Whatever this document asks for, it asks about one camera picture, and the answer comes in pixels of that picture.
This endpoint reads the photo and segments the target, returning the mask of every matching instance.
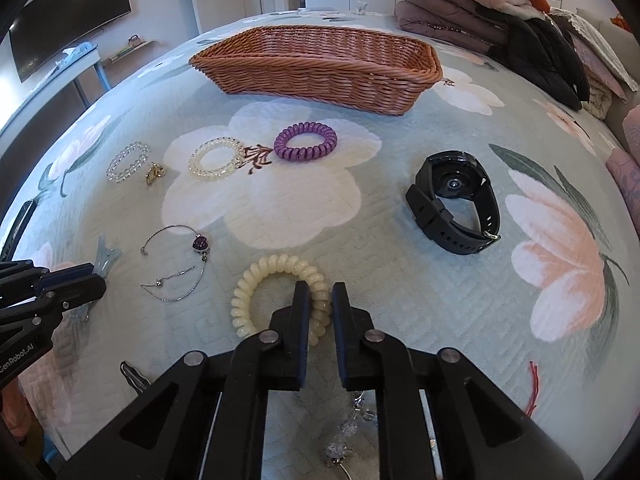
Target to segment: purple spiral hair tie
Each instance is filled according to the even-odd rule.
[[[324,142],[308,148],[288,148],[287,142],[299,134],[318,134],[324,137]],[[299,123],[285,128],[276,137],[273,151],[284,160],[302,161],[320,158],[331,153],[338,144],[338,136],[333,129],[321,123]]]

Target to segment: gold earring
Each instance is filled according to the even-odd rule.
[[[148,186],[151,186],[151,184],[153,184],[156,178],[163,177],[165,173],[166,173],[166,170],[164,169],[163,166],[160,166],[159,164],[152,162],[151,168],[149,168],[149,170],[146,172],[146,175],[145,175],[146,184]]]

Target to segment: wall shelf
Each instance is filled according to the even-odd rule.
[[[138,46],[132,46],[132,47],[128,48],[127,50],[123,50],[122,52],[117,53],[115,56],[112,56],[112,57],[109,57],[109,58],[103,60],[102,66],[109,66],[110,64],[121,60],[123,57],[128,56],[132,52],[135,52],[135,51],[139,50],[140,48],[146,47],[147,45],[150,45],[152,43],[157,43],[157,41],[156,40],[143,41]]]

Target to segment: television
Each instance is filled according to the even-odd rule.
[[[20,81],[71,43],[129,12],[129,0],[30,1],[9,28]]]

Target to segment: clear beaded bracelet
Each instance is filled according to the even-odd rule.
[[[231,148],[234,150],[234,156],[231,158],[231,160],[224,166],[215,168],[214,170],[206,170],[205,168],[203,168],[200,163],[202,157],[212,150],[222,147]],[[193,155],[191,155],[191,158],[189,159],[189,171],[191,171],[191,173],[197,178],[201,178],[203,180],[214,180],[216,178],[230,175],[235,170],[240,168],[243,162],[244,144],[239,140],[233,139],[231,137],[218,137],[217,139],[208,140],[195,152],[193,152]]]
[[[123,159],[129,155],[131,152],[140,151],[140,155],[136,160],[134,160],[129,167],[121,171],[120,173],[116,173],[116,168],[123,161]],[[129,146],[127,146],[124,150],[122,150],[116,157],[111,161],[109,167],[107,168],[107,178],[109,180],[115,180],[116,184],[122,182],[126,178],[129,178],[133,175],[142,165],[146,162],[149,156],[150,149],[149,147],[137,140],[136,142],[132,142]]]
[[[326,332],[326,327],[331,323],[329,316],[332,308],[329,302],[329,286],[324,281],[324,275],[320,274],[318,268],[309,264],[306,260],[301,260],[298,256],[288,254],[272,254],[268,258],[260,258],[251,264],[242,278],[238,281],[238,288],[234,290],[234,298],[231,300],[231,316],[233,326],[237,328],[239,337],[249,337],[258,329],[254,326],[249,312],[251,297],[255,288],[269,274],[276,272],[288,272],[294,276],[305,280],[311,291],[313,308],[311,319],[309,320],[309,344],[318,344],[318,338]]]

